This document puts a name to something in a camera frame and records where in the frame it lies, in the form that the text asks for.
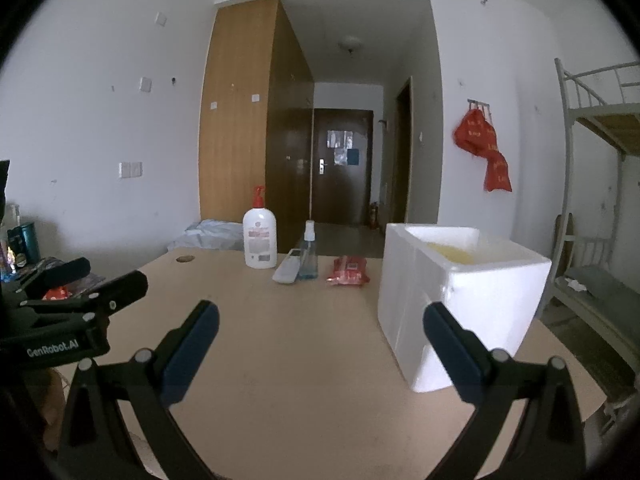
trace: bunk bed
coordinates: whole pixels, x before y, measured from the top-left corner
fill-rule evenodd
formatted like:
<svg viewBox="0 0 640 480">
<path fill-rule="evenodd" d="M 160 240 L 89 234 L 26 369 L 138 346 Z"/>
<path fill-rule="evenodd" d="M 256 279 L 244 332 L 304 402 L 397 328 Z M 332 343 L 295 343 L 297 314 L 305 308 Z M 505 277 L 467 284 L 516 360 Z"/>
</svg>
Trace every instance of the bunk bed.
<svg viewBox="0 0 640 480">
<path fill-rule="evenodd" d="M 564 203 L 541 307 L 546 306 L 551 298 L 557 298 L 593 328 L 637 374 L 640 372 L 640 294 L 608 272 L 620 216 L 622 162 L 626 156 L 640 156 L 640 103 L 628 102 L 625 94 L 625 90 L 628 93 L 631 87 L 640 87 L 640 82 L 622 82 L 620 75 L 623 69 L 634 67 L 640 67 L 640 62 L 571 74 L 556 59 L 566 140 Z M 607 103 L 584 82 L 587 76 L 599 77 L 604 73 L 615 74 L 621 102 Z M 574 96 L 577 97 L 577 107 L 572 107 L 570 98 Z M 574 179 L 575 123 L 587 127 L 618 151 L 616 205 L 609 238 L 568 234 Z M 561 260 L 566 264 L 565 268 L 559 269 Z M 570 286 L 571 280 L 576 280 L 587 290 L 574 290 Z"/>
</svg>

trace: hanging red bag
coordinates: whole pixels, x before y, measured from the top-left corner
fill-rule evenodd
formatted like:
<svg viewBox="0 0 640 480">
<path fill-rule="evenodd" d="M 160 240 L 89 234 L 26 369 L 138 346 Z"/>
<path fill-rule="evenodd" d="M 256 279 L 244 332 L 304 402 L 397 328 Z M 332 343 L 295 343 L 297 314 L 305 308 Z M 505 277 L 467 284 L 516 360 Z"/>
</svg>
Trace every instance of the hanging red bag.
<svg viewBox="0 0 640 480">
<path fill-rule="evenodd" d="M 484 190 L 503 189 L 511 192 L 509 166 L 498 151 L 494 127 L 489 124 L 479 108 L 470 109 L 453 133 L 457 146 L 487 160 Z"/>
</svg>

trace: door frame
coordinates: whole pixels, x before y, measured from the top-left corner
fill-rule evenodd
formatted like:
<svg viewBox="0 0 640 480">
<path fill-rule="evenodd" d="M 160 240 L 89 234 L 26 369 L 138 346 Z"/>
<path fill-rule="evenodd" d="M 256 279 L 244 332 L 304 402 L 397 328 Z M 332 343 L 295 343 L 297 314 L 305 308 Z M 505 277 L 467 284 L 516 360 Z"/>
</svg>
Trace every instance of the door frame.
<svg viewBox="0 0 640 480">
<path fill-rule="evenodd" d="M 309 210 L 309 218 L 314 219 L 313 217 L 313 207 L 314 207 L 314 199 L 313 199 L 313 195 L 314 195 L 314 178 L 313 178 L 313 173 L 316 170 L 316 162 L 318 162 L 316 160 L 317 155 L 318 155 L 318 140 L 316 139 L 316 112 L 318 110 L 341 110 L 341 111 L 347 111 L 347 110 L 351 110 L 351 111 L 357 111 L 357 112 L 370 112 L 371 113 L 371 122 L 370 122 L 370 127 L 367 129 L 367 167 L 365 168 L 365 180 L 366 180 L 366 186 L 365 186 L 365 202 L 366 202 L 366 211 L 363 213 L 363 219 L 364 219 L 364 223 L 363 224 L 358 224 L 358 225 L 366 225 L 367 224 L 367 220 L 369 219 L 369 206 L 371 204 L 371 179 L 372 179 L 372 173 L 373 173 L 373 128 L 374 128 L 374 118 L 375 118 L 375 112 L 373 110 L 367 110 L 364 108 L 327 108 L 327 107 L 318 107 L 315 108 L 313 110 L 313 130 L 312 130 L 312 141 L 311 141 L 311 173 L 312 173 L 312 180 L 311 180 L 311 187 L 310 187 L 310 192 L 309 192 L 309 203 L 310 203 L 310 210 Z"/>
<path fill-rule="evenodd" d="M 395 105 L 395 113 L 394 113 L 394 165 L 391 173 L 391 214 L 390 218 L 393 218 L 394 215 L 394 207 L 396 204 L 396 179 L 398 178 L 398 135 L 400 132 L 398 131 L 399 124 L 399 115 L 398 115 L 398 98 L 406 90 L 409 88 L 409 101 L 410 101 L 410 120 L 409 120 L 409 184 L 407 186 L 406 192 L 406 207 L 404 208 L 404 223 L 408 222 L 409 218 L 409 204 L 411 203 L 411 190 L 413 184 L 413 174 L 414 174 L 414 76 L 409 76 L 407 81 L 402 85 L 398 93 L 396 94 L 396 98 L 394 99 Z"/>
</svg>

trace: metal screw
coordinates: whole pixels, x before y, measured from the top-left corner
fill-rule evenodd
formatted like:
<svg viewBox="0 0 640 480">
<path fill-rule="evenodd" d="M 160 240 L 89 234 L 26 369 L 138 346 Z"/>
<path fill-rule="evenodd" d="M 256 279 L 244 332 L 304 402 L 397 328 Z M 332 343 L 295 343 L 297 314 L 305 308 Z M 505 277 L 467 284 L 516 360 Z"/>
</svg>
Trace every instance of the metal screw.
<svg viewBox="0 0 640 480">
<path fill-rule="evenodd" d="M 89 359 L 88 357 L 85 357 L 84 359 L 82 359 L 82 361 L 78 363 L 78 368 L 80 368 L 83 372 L 85 372 L 89 368 L 91 368 L 92 364 L 93 364 L 93 361 L 91 361 L 91 359 Z"/>
<path fill-rule="evenodd" d="M 146 363 L 153 356 L 153 352 L 149 348 L 142 348 L 136 352 L 135 360 L 139 363 Z"/>
<path fill-rule="evenodd" d="M 491 350 L 491 357 L 493 357 L 499 363 L 505 363 L 509 360 L 509 353 L 502 348 L 495 348 Z"/>
<path fill-rule="evenodd" d="M 564 367 L 566 366 L 566 363 L 564 362 L 564 359 L 562 359 L 561 357 L 555 356 L 551 358 L 551 365 L 556 370 L 563 370 Z"/>
</svg>

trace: white spray cap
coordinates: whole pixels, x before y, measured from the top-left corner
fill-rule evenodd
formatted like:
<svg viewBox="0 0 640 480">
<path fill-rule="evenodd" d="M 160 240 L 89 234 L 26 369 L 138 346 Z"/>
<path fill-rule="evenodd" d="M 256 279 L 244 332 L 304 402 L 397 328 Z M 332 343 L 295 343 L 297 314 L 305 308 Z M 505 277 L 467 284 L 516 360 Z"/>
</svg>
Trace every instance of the white spray cap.
<svg viewBox="0 0 640 480">
<path fill-rule="evenodd" d="M 307 220 L 305 226 L 305 242 L 316 241 L 316 223 L 313 220 Z"/>
</svg>

